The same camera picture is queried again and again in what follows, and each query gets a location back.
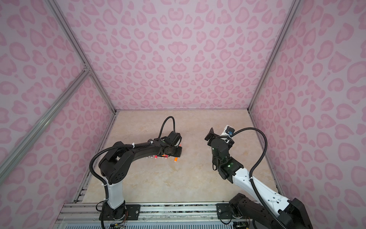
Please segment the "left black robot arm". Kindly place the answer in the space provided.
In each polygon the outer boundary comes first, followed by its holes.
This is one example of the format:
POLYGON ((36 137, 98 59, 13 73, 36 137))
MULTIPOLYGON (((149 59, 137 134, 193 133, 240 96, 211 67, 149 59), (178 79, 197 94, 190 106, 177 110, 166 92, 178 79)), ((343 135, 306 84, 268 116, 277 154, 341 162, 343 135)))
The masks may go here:
POLYGON ((119 141, 95 155, 90 162, 90 172, 103 183, 105 191, 99 220, 133 219, 133 213, 129 213, 123 196, 123 180, 131 164, 149 156, 180 157, 181 141, 181 135, 172 131, 168 136, 140 144, 124 144, 119 141))

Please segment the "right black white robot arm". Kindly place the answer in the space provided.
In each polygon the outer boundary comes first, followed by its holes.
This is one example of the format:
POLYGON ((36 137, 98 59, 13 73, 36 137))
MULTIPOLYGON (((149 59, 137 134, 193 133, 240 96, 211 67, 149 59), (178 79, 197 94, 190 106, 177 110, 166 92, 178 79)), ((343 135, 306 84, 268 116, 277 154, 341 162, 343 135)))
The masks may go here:
POLYGON ((253 224, 257 222, 268 229, 311 229, 313 227, 305 205, 297 198, 289 198, 275 192, 254 177, 254 170, 266 156, 268 140, 265 134, 253 128, 264 140, 264 148, 260 158, 251 169, 245 168, 230 156, 229 150, 234 145, 233 137, 247 131, 243 128, 235 131, 226 126, 220 135, 210 129, 205 140, 212 151, 213 169, 220 177, 240 187, 254 198, 238 193, 229 201, 232 217, 249 217, 253 224))

